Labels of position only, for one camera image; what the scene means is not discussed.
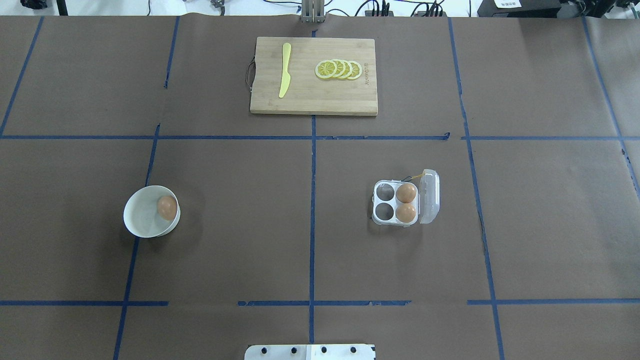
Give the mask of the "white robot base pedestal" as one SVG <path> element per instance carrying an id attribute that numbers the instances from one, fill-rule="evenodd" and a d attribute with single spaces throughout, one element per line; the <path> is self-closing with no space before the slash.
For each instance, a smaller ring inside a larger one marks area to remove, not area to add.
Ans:
<path id="1" fill-rule="evenodd" d="M 373 344 L 256 344 L 247 347 L 245 360 L 375 360 Z"/>

